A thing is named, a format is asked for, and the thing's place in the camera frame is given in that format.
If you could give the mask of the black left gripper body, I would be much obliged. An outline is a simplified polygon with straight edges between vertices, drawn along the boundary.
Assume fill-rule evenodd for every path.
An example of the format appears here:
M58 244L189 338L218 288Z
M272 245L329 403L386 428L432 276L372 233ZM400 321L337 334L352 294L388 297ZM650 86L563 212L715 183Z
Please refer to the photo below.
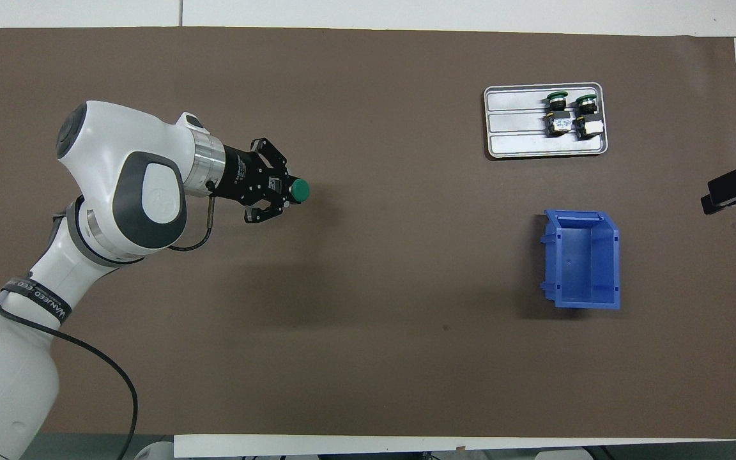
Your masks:
M234 200L243 204L243 200L266 193L284 195L284 187L278 181L270 180L268 185L256 183L252 171L253 160L250 151L223 146L225 159L221 178L208 191L210 196Z

